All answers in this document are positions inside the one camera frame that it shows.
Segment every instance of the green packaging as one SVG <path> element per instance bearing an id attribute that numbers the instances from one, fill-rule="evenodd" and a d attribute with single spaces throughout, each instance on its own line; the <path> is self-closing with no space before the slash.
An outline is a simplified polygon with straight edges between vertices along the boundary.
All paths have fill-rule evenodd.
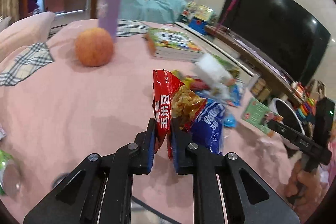
<path id="1" fill-rule="evenodd" d="M 21 186 L 21 176 L 13 157 L 0 150 L 0 195 L 16 196 Z"/>

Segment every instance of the purple bottle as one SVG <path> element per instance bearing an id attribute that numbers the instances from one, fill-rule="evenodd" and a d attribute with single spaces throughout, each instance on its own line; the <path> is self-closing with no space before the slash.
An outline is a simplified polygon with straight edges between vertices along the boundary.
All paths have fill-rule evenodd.
<path id="1" fill-rule="evenodd" d="M 121 0 L 100 0 L 98 4 L 98 26 L 107 30 L 115 41 Z"/>

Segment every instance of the pink tablecloth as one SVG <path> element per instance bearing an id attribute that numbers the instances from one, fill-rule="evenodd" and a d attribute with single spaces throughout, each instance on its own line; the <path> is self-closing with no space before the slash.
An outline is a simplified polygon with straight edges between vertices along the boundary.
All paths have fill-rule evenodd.
<path id="1" fill-rule="evenodd" d="M 18 159 L 24 177 L 17 200 L 1 200 L 20 223 L 58 175 L 71 171 L 90 153 L 114 153 L 146 129 L 153 117 L 153 70 L 191 73 L 190 63 L 151 58 L 141 35 L 118 38 L 108 65 L 83 67 L 74 55 L 73 41 L 80 31 L 96 25 L 96 20 L 69 24 L 48 42 L 54 63 L 16 86 L 0 87 L 0 123 L 8 133 L 0 149 Z M 246 93 L 243 103 L 250 97 Z M 243 108 L 231 110 L 239 118 Z M 244 121 L 225 134 L 225 151 L 238 153 L 281 194 L 291 171 L 281 140 L 264 136 Z M 192 178 L 175 174 L 165 147 L 155 156 L 150 175 L 135 176 L 133 195 L 164 215 L 191 224 Z"/>

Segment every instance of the pink string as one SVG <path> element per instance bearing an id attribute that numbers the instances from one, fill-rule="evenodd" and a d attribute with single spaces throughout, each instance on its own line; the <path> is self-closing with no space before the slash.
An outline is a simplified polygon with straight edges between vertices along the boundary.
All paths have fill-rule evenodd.
<path id="1" fill-rule="evenodd" d="M 223 25 L 224 21 L 226 20 L 227 15 L 228 15 L 229 12 L 233 9 L 233 7 L 235 6 L 236 2 L 237 2 L 237 0 L 232 0 L 232 1 L 231 1 L 231 3 L 230 3 L 230 5 L 229 5 L 228 9 L 226 10 L 226 12 L 225 12 L 225 14 L 224 14 L 222 20 L 221 20 L 219 23 L 217 23 L 217 26 L 216 26 L 214 35 L 216 34 L 216 32 L 217 32 L 217 30 L 219 29 L 219 27 L 220 27 L 221 25 Z"/>

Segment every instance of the blue blanket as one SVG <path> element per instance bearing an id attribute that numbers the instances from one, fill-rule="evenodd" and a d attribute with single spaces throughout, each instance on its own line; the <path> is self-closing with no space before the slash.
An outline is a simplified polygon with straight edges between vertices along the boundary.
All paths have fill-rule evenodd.
<path id="1" fill-rule="evenodd" d="M 185 5 L 185 0 L 121 0 L 119 19 L 173 23 Z"/>

